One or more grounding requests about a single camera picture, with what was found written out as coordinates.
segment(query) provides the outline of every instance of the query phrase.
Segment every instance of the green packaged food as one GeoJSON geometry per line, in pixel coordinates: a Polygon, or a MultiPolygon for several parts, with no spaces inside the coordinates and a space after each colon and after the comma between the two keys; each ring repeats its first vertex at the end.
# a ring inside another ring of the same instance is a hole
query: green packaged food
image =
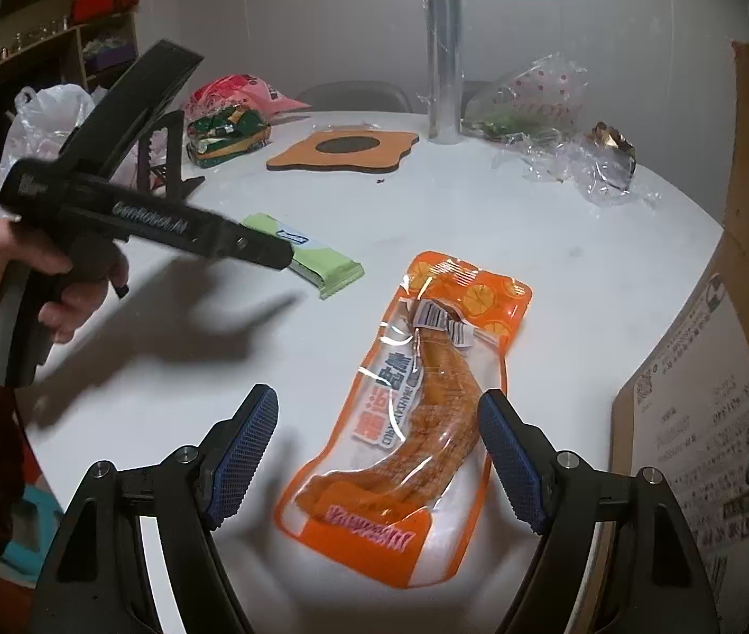
{"type": "Polygon", "coordinates": [[[258,150],[270,136],[271,126],[256,109],[232,105],[189,123],[187,154],[199,167],[211,167],[258,150]]]}

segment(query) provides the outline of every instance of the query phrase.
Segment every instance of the crumpled foil wrapper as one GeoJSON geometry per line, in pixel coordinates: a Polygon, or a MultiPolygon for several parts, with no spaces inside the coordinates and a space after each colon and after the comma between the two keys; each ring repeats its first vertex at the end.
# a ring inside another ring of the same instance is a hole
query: crumpled foil wrapper
{"type": "Polygon", "coordinates": [[[597,122],[586,137],[599,147],[611,147],[618,163],[630,166],[630,176],[635,173],[635,146],[621,132],[606,122],[597,122]]]}

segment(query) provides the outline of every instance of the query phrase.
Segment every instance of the white plastic bag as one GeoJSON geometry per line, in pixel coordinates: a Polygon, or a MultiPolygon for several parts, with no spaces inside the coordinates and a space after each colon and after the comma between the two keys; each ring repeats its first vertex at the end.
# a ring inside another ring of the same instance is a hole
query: white plastic bag
{"type": "MultiPolygon", "coordinates": [[[[16,95],[16,117],[5,139],[0,162],[0,192],[16,160],[56,160],[69,134],[92,114],[95,102],[80,86],[58,85],[39,92],[22,88],[16,95]]],[[[111,182],[136,187],[136,146],[116,169],[111,182]]],[[[7,216],[1,209],[0,216],[7,216]]]]}

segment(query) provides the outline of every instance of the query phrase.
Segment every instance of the chair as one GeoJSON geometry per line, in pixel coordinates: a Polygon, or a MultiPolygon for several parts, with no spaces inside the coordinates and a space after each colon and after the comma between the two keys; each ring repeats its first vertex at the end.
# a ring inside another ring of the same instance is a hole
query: chair
{"type": "Polygon", "coordinates": [[[412,112],[404,91],[382,81],[339,81],[308,88],[297,99],[316,111],[412,112]]]}

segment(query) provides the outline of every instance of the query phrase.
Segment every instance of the cardboard box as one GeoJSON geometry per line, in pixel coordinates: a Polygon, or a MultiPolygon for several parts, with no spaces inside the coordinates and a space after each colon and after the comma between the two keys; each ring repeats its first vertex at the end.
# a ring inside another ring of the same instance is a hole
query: cardboard box
{"type": "MultiPolygon", "coordinates": [[[[613,404],[612,472],[661,469],[696,533],[722,634],[749,632],[749,44],[734,44],[735,148],[724,234],[686,306],[613,404]]],[[[574,631],[587,631],[604,527],[574,631]]]]}

